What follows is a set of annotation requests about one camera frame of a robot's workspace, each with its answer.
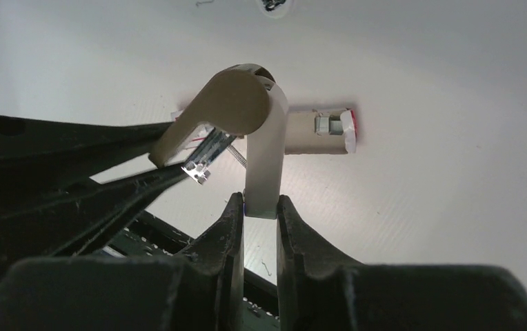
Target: circular white object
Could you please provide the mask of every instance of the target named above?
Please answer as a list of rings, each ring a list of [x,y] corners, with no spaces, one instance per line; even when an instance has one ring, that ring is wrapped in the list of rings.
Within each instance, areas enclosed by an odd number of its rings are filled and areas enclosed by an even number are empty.
[[[286,0],[285,3],[281,4],[279,7],[269,12],[266,10],[266,7],[264,6],[264,2],[262,0],[255,0],[255,2],[257,3],[257,7],[259,7],[259,10],[264,15],[272,19],[280,19],[286,16],[292,10],[292,7],[294,7],[294,1],[295,0]]]

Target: black metal frame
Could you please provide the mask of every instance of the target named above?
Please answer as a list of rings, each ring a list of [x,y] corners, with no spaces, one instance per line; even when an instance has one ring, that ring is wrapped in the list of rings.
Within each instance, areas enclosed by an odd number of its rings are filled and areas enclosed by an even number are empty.
[[[0,117],[0,330],[527,330],[527,294],[507,270],[364,265],[281,196],[276,288],[243,268],[241,193],[193,240],[144,211],[187,179],[180,164],[88,178],[168,126]]]

